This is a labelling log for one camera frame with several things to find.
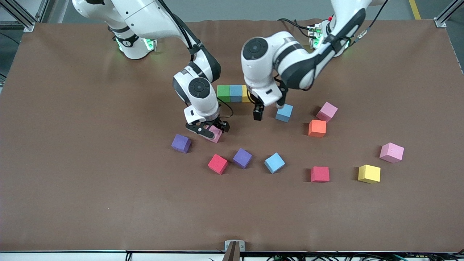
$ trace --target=green led light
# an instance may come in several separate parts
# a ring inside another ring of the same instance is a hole
[[[145,39],[145,45],[149,51],[153,50],[153,41],[151,39]]]
[[[121,44],[119,43],[119,41],[116,41],[116,43],[117,43],[117,45],[119,46],[119,50],[120,50],[121,52],[123,52],[122,47],[121,47]]]

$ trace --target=yellow cube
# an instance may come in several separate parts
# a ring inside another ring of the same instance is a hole
[[[358,180],[371,184],[380,182],[380,168],[371,165],[359,167]]]
[[[248,91],[246,90],[246,85],[242,85],[242,102],[249,103],[251,102],[248,98]]]

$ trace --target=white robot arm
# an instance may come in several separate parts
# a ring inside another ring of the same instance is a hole
[[[152,51],[146,44],[151,39],[181,39],[191,58],[174,75],[173,87],[188,106],[184,110],[187,129],[207,138],[214,138],[209,131],[211,126],[229,131],[228,122],[219,117],[219,104],[211,86],[221,74],[219,62],[163,0],[72,0],[72,3],[84,17],[105,21],[120,50],[130,59],[141,59]]]
[[[320,47],[308,53],[289,32],[267,38],[249,39],[242,48],[241,62],[250,98],[255,104],[253,117],[261,120],[265,106],[285,103],[288,89],[307,91],[329,61],[345,49],[366,17],[372,0],[331,0],[335,11],[329,32]],[[281,80],[273,77],[277,71]]]

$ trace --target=blue cube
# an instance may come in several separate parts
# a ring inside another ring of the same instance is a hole
[[[280,155],[276,152],[274,155],[270,156],[268,159],[264,161],[264,164],[269,169],[269,171],[274,174],[274,172],[278,171],[281,167],[285,165],[284,160],[280,157]]]
[[[245,169],[251,160],[251,154],[240,148],[237,154],[235,154],[233,160],[238,166],[240,166],[242,169]]]
[[[192,143],[192,141],[189,138],[187,138],[185,136],[182,136],[182,135],[179,135],[179,134],[176,134],[175,138],[174,138],[174,141],[171,144],[171,147],[173,147],[173,149],[175,149],[177,151],[187,153],[188,148],[190,148],[191,143]]]
[[[277,110],[276,119],[288,122],[290,120],[292,110],[293,110],[292,105],[284,104],[282,109]]]
[[[242,102],[242,86],[231,85],[230,87],[231,102]]]

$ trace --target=gray floor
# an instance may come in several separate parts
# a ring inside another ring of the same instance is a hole
[[[310,18],[325,19],[333,13],[329,0],[165,0],[171,10],[186,22],[202,20],[277,20],[279,18],[306,20]],[[436,16],[451,0],[416,0],[423,19]],[[380,6],[367,10],[367,19],[371,20],[377,14]],[[464,61],[464,13],[453,16],[447,28],[456,54]],[[70,0],[55,0],[50,5],[51,23],[101,23],[82,17],[73,7]],[[381,20],[414,19],[408,0],[390,0],[379,16]],[[20,30],[2,30],[19,41]],[[0,72],[7,75],[17,44],[0,35]]]
[[[417,9],[422,19],[437,17],[450,2],[450,0],[416,0]],[[453,16],[446,22],[446,26],[462,71],[464,66],[464,5],[454,12]]]

